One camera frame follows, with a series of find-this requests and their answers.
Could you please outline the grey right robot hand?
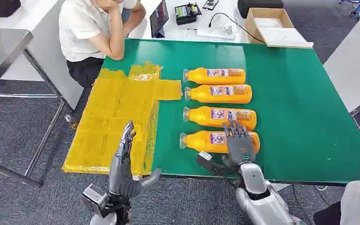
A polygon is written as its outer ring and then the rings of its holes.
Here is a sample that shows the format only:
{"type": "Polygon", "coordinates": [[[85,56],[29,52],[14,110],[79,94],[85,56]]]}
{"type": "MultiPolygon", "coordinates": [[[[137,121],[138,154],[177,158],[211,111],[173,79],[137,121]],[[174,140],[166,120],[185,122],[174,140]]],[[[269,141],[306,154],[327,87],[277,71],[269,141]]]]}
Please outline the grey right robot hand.
{"type": "Polygon", "coordinates": [[[243,163],[254,163],[256,153],[247,129],[237,120],[229,120],[229,126],[225,123],[222,126],[228,149],[228,154],[222,156],[224,164],[228,167],[236,167],[243,163]]]}

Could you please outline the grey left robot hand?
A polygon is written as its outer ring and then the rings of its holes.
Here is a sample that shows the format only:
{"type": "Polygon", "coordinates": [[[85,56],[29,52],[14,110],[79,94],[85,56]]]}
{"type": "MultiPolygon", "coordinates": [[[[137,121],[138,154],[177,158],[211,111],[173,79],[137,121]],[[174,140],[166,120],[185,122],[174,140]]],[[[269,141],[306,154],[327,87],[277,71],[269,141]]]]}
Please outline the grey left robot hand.
{"type": "Polygon", "coordinates": [[[129,198],[139,195],[156,184],[161,176],[161,169],[158,168],[141,180],[133,179],[130,152],[133,138],[136,135],[134,128],[131,120],[124,127],[118,148],[112,157],[109,171],[109,192],[129,198]]]}

